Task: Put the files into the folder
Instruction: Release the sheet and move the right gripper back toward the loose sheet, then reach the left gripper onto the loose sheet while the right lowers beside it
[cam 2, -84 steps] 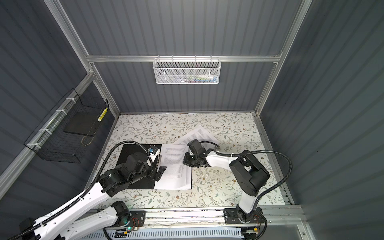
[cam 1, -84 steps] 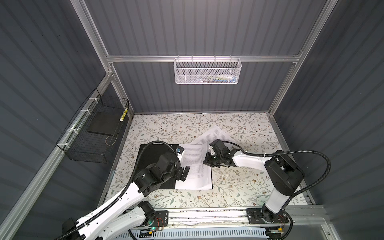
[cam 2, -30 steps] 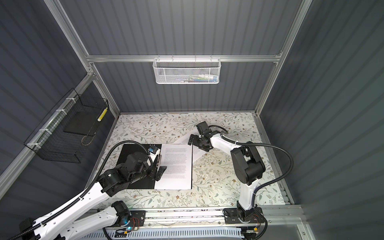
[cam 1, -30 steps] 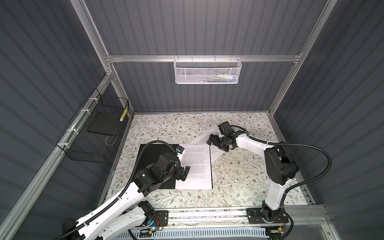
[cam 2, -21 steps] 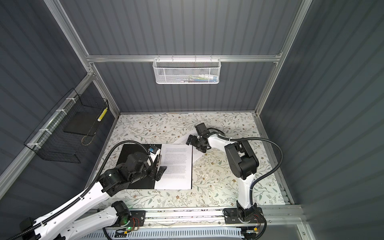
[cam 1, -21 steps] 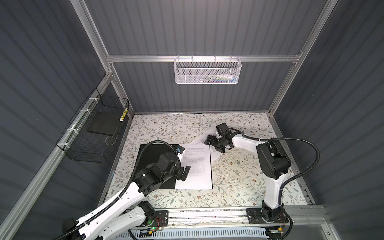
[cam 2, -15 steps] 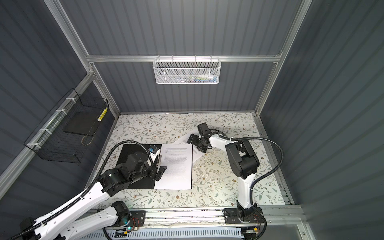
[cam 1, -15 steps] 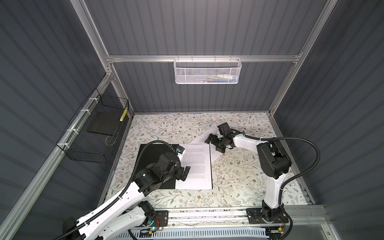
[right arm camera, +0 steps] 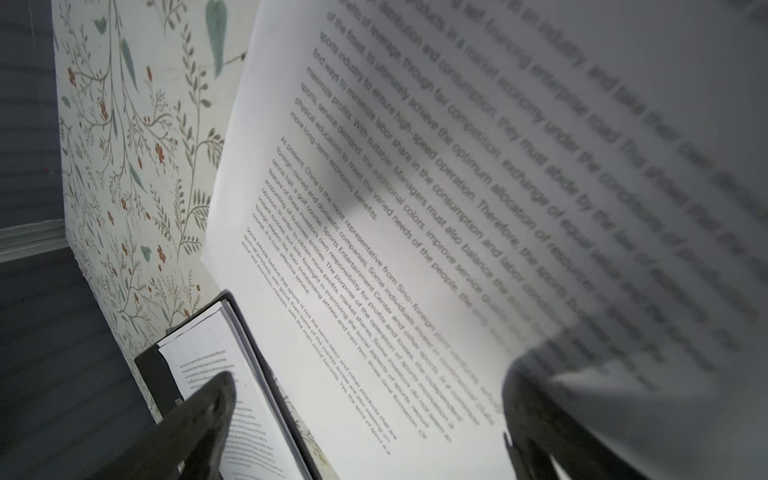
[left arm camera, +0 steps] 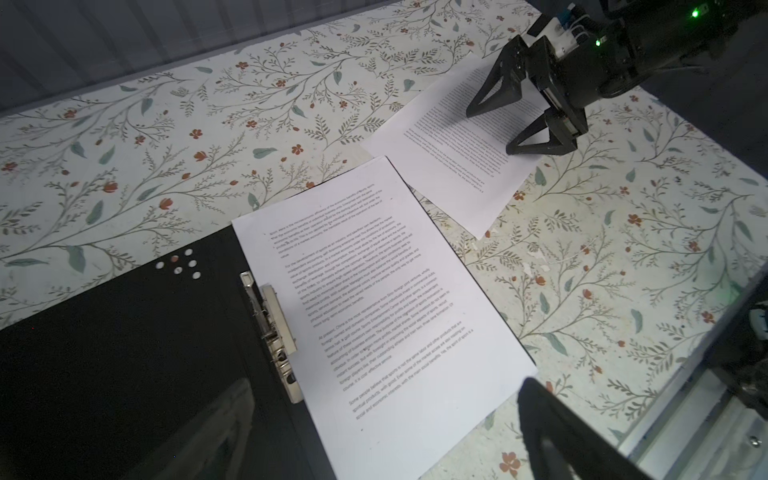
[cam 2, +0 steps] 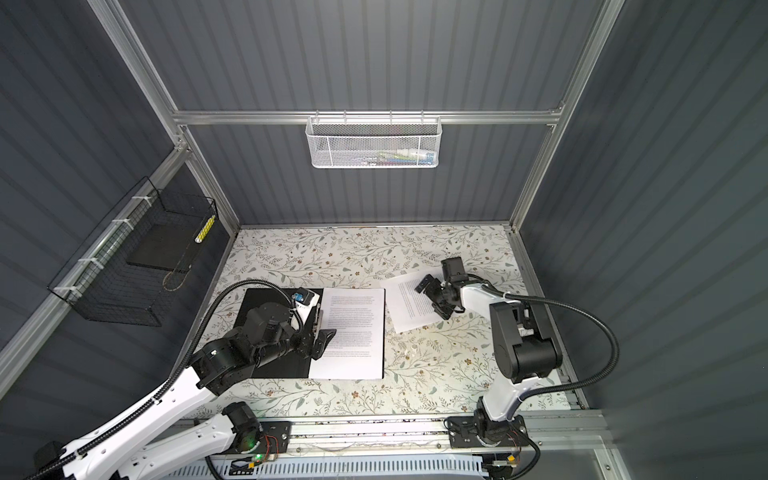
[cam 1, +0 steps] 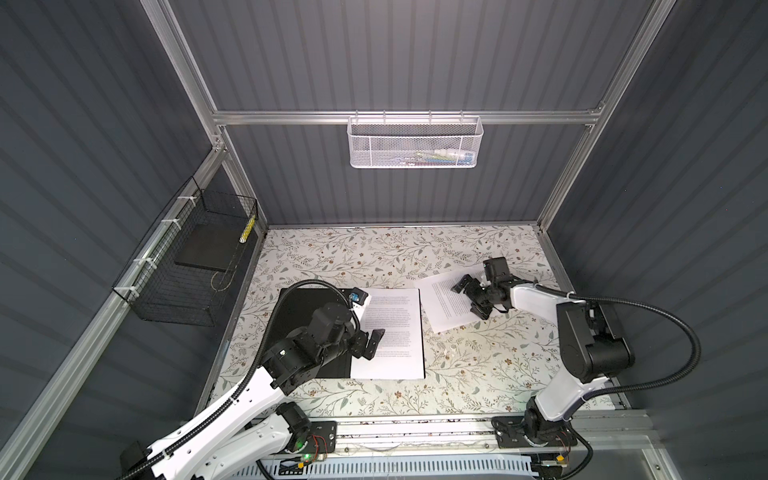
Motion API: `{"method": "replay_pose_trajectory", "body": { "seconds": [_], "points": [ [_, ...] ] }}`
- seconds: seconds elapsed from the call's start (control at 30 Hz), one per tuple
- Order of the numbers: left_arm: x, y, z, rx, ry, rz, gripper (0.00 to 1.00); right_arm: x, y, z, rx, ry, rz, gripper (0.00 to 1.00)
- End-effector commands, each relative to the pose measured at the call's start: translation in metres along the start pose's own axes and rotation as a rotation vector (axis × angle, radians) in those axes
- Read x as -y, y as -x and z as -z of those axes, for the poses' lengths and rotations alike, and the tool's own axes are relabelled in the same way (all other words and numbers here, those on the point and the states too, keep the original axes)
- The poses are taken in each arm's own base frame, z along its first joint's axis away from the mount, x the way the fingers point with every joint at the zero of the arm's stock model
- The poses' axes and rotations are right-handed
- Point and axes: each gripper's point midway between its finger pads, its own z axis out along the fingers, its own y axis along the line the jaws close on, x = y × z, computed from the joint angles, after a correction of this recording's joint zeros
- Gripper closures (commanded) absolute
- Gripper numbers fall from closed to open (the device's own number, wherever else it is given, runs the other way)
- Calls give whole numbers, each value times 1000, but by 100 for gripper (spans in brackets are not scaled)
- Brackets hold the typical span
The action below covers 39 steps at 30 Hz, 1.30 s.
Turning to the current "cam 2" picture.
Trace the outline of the printed paper sheet back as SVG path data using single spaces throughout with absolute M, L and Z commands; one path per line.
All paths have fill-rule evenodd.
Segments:
M 385 291 L 327 288 L 320 328 L 334 329 L 322 357 L 310 362 L 313 380 L 381 380 L 384 377 Z

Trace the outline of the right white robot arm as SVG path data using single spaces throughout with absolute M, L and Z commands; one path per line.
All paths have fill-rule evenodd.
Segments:
M 547 310 L 468 273 L 459 257 L 443 260 L 441 268 L 440 278 L 427 274 L 414 291 L 428 298 L 433 311 L 444 320 L 467 312 L 487 319 L 500 372 L 478 400 L 468 432 L 484 445 L 509 437 L 517 439 L 511 430 L 524 395 L 538 388 L 562 364 Z

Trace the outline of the black white file folder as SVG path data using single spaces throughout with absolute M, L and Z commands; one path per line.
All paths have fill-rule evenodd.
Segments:
M 235 325 L 257 347 L 254 379 L 384 378 L 382 289 L 246 291 Z

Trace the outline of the printed paper sheet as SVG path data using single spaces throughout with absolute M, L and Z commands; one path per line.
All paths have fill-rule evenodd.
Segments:
M 439 268 L 430 268 L 380 282 L 381 287 L 385 290 L 386 305 L 396 333 L 404 333 L 442 320 L 434 311 L 432 302 L 428 297 L 424 293 L 417 293 L 415 290 L 426 275 L 432 275 L 438 280 L 442 279 L 442 272 Z
M 334 329 L 322 357 L 310 362 L 313 380 L 381 380 L 384 377 L 385 291 L 327 288 L 320 328 Z

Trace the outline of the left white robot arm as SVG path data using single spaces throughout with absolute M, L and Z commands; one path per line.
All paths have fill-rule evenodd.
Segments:
M 253 372 L 292 352 L 320 359 L 335 329 L 315 329 L 318 306 L 274 302 L 249 311 L 246 323 L 209 341 L 160 387 L 94 431 L 57 451 L 33 479 L 108 479 L 166 428 L 216 399 Z

